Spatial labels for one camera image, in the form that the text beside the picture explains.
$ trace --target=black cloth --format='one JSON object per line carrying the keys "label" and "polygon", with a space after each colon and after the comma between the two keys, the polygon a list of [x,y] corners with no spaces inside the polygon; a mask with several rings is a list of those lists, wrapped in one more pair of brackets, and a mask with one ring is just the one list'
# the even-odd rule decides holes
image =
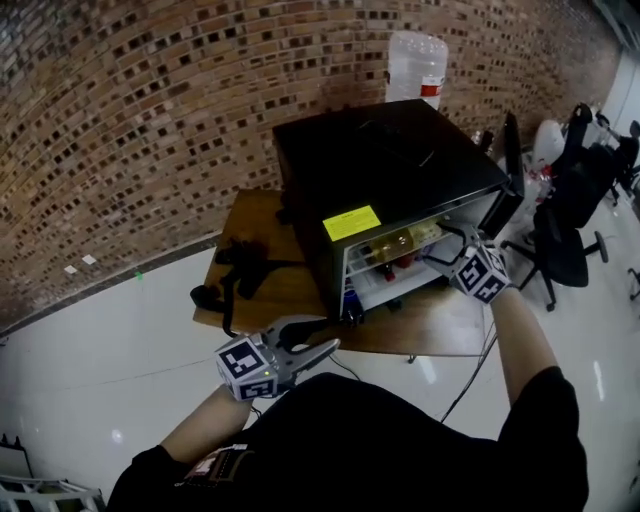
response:
{"label": "black cloth", "polygon": [[354,497],[428,510],[581,510],[588,485],[577,433],[575,392],[557,367],[527,384],[497,441],[456,432],[377,386],[322,374],[229,440],[246,444],[241,462],[227,465],[230,480],[185,480],[192,468],[157,446],[133,459],[108,510],[235,509],[252,501],[306,509]]}
{"label": "black cloth", "polygon": [[638,150],[640,149],[638,139],[635,137],[620,137],[619,143],[618,150],[627,159],[629,168],[635,166],[638,158]]}

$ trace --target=wooden table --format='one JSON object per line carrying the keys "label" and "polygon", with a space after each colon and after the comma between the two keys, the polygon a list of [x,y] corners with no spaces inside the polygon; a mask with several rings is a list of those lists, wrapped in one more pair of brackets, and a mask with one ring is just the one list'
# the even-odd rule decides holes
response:
{"label": "wooden table", "polygon": [[[275,217],[280,193],[241,190],[235,200],[218,246],[229,240],[256,240],[268,247],[268,259],[303,262],[293,228]],[[219,286],[228,265],[211,261],[205,284]],[[235,295],[232,330],[262,330],[281,316],[326,316],[318,291],[305,266],[271,272],[251,300]],[[222,314],[196,308],[196,322],[222,326]],[[449,287],[427,286],[403,296],[403,308],[392,313],[386,306],[366,312],[355,329],[333,326],[317,338],[337,336],[343,350],[429,356],[478,356],[484,342],[482,306]]]}

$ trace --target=black office chair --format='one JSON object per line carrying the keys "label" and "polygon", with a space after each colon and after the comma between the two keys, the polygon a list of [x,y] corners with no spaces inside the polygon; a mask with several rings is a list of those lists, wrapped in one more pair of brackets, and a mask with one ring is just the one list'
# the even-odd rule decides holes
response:
{"label": "black office chair", "polygon": [[591,109],[585,103],[578,103],[567,124],[564,150],[560,157],[552,164],[551,173],[553,176],[561,176],[565,170],[579,159],[582,151],[582,141],[587,133],[587,127],[593,121]]}
{"label": "black office chair", "polygon": [[589,221],[609,190],[617,165],[611,148],[595,144],[589,149],[580,149],[576,162],[556,178],[554,194],[536,210],[532,234],[535,253],[509,241],[501,244],[501,247],[511,247],[533,262],[533,269],[520,285],[520,290],[538,271],[542,273],[551,297],[547,311],[553,311],[556,305],[552,281],[565,286],[585,287],[589,284],[586,257],[600,251],[602,261],[609,261],[600,233],[595,232],[596,242],[585,249],[578,228]]}

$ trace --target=black cable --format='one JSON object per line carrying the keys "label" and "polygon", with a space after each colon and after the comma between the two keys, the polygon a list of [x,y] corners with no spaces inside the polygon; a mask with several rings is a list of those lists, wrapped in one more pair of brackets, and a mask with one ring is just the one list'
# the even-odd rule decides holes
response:
{"label": "black cable", "polygon": [[351,375],[353,375],[357,380],[359,380],[360,382],[362,382],[362,379],[360,377],[358,377],[358,375],[356,374],[356,372],[354,372],[351,368],[347,368],[345,365],[340,364],[338,362],[337,359],[335,359],[333,357],[333,355],[329,356],[329,359],[331,359],[334,363],[336,363],[340,368],[342,368],[343,370],[347,370]]}
{"label": "black cable", "polygon": [[484,354],[484,349],[487,346],[487,340],[489,339],[489,336],[491,335],[491,329],[493,329],[494,325],[496,325],[496,321],[495,320],[493,322],[491,322],[491,325],[489,326],[489,330],[487,331],[487,335],[484,337],[484,341],[482,342],[482,349],[480,349],[480,357],[482,357],[482,355]]}
{"label": "black cable", "polygon": [[464,397],[466,392],[469,390],[469,388],[471,387],[471,384],[473,384],[473,381],[475,380],[476,376],[480,372],[480,369],[482,368],[482,365],[487,360],[487,356],[489,355],[489,352],[491,352],[491,349],[493,348],[493,344],[496,342],[497,339],[498,339],[498,335],[494,334],[493,338],[491,339],[491,343],[489,343],[489,348],[487,349],[487,351],[482,356],[480,356],[480,360],[478,362],[478,366],[476,367],[475,371],[471,374],[471,378],[469,379],[469,382],[467,382],[467,384],[464,387],[464,389],[460,392],[460,394],[458,395],[458,398],[456,398],[453,401],[453,403],[451,404],[451,406],[449,407],[447,412],[444,413],[444,416],[440,419],[440,423],[444,423],[444,420],[447,419],[447,416],[449,416],[449,414],[451,414],[451,411],[453,411],[453,409],[455,409],[456,405],[458,405],[458,402],[460,402],[460,400],[462,400],[462,397]]}

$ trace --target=black sleeve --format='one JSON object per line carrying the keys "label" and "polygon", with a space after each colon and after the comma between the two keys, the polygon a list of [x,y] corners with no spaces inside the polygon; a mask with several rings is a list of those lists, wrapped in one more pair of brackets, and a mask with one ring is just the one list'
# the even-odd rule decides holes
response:
{"label": "black sleeve", "polygon": [[189,465],[173,460],[162,446],[136,455],[131,466],[118,478],[107,512],[162,507],[173,484],[184,478],[190,469]]}
{"label": "black sleeve", "polygon": [[498,439],[512,509],[584,508],[589,486],[578,424],[576,394],[560,368],[541,371],[525,386]]}

